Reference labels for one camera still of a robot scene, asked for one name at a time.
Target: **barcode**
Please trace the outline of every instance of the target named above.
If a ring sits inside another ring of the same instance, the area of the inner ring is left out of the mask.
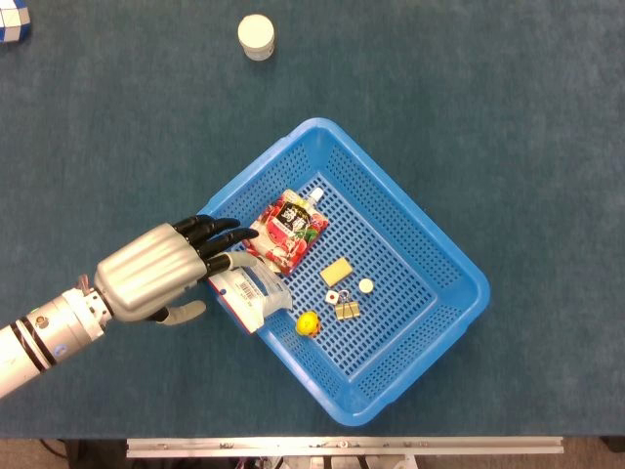
[[[241,288],[241,290],[243,290],[243,294],[245,294],[248,300],[253,300],[254,298],[256,298],[257,296],[256,292],[254,291],[254,288],[252,288],[252,286],[249,283],[244,281],[243,283],[240,283],[238,286]]]

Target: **metal binder clip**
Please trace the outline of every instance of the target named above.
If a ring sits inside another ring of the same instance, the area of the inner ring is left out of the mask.
[[[360,316],[360,307],[357,301],[350,301],[351,295],[349,290],[339,291],[339,302],[334,307],[337,320],[348,320],[349,318],[357,318]]]

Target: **yellow sponge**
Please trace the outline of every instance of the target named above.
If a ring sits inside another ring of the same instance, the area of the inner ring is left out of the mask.
[[[321,271],[321,278],[328,286],[333,286],[352,273],[352,266],[345,257],[341,257]]]

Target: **yellow ball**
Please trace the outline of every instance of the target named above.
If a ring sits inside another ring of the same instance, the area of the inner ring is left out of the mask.
[[[319,316],[314,311],[306,311],[297,319],[295,330],[300,335],[317,335],[321,330]]]

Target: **robotic hand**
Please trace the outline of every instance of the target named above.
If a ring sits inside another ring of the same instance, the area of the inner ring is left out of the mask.
[[[256,258],[225,249],[258,233],[238,220],[189,217],[163,224],[98,264],[94,286],[78,285],[0,330],[0,398],[104,335],[111,319],[173,325],[206,310],[201,301],[168,306],[213,274]],[[231,230],[217,235],[224,230]]]

